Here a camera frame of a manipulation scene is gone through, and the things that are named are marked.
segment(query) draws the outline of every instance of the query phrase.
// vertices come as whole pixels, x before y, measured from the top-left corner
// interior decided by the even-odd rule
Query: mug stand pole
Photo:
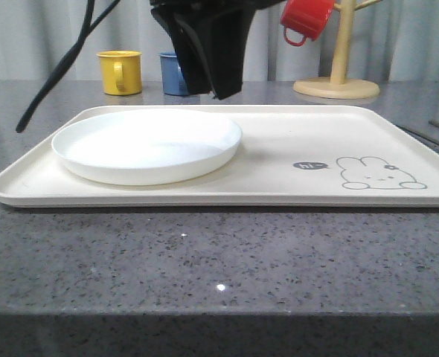
[[[355,11],[378,1],[381,0],[365,0],[357,5],[356,0],[342,0],[341,4],[335,4],[335,10],[340,12],[340,24],[330,77],[297,80],[293,86],[296,92],[314,97],[337,99],[369,98],[379,94],[379,86],[376,83],[347,78]]]

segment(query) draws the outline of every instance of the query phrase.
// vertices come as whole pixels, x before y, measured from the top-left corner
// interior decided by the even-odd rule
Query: gray curtain
[[[97,0],[94,16],[109,3]],[[257,12],[244,80],[330,73],[339,14],[333,12],[319,39],[296,48],[282,38],[284,4]],[[45,79],[77,38],[85,6],[81,0],[0,0],[0,80]],[[122,0],[88,38],[65,78],[99,80],[95,54],[113,49],[142,52],[142,79],[161,79],[158,53],[172,45],[150,15],[148,0]],[[439,80],[439,0],[383,0],[357,11],[348,74],[377,82]]]

